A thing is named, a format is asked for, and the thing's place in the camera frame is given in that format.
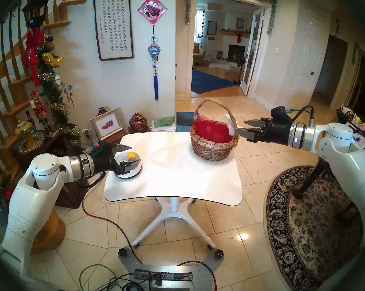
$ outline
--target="white door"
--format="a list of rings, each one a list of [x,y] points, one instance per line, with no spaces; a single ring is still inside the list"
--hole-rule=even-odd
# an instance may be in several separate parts
[[[290,58],[294,68],[285,91],[287,106],[302,108],[309,103],[323,65],[328,35],[327,23],[307,11],[299,14]]]
[[[243,79],[240,82],[240,88],[247,96],[248,90],[251,86],[251,81],[256,66],[259,44],[261,42],[262,25],[263,25],[264,10],[258,9],[254,12],[253,22],[251,25],[250,42],[248,44],[245,71],[243,73]]]

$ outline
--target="lantern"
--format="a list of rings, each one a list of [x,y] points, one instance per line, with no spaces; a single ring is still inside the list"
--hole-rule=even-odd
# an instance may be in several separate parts
[[[26,27],[40,27],[45,20],[49,0],[30,0],[22,9],[25,15]]]

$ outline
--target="gray box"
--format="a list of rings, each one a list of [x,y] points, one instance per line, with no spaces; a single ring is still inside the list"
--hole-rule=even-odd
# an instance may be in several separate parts
[[[194,112],[181,111],[176,112],[176,131],[177,132],[189,132],[193,125]]]

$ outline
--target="picture frame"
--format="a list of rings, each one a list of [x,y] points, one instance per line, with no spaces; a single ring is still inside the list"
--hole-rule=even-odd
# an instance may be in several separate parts
[[[207,35],[216,35],[217,22],[208,21],[207,22]]]
[[[113,21],[113,16],[119,16],[121,21]],[[101,61],[134,58],[130,0],[94,0],[94,19]]]
[[[241,17],[237,17],[236,18],[236,23],[235,23],[235,28],[237,30],[244,30],[246,27],[246,19],[241,18]]]
[[[94,127],[99,140],[104,140],[118,131],[123,130],[116,109],[92,118],[91,124]]]

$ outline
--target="blue rug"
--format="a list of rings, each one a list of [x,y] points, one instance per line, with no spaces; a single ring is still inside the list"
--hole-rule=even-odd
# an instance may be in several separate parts
[[[211,90],[222,89],[234,85],[234,81],[222,79],[199,70],[192,71],[192,92],[202,94]]]

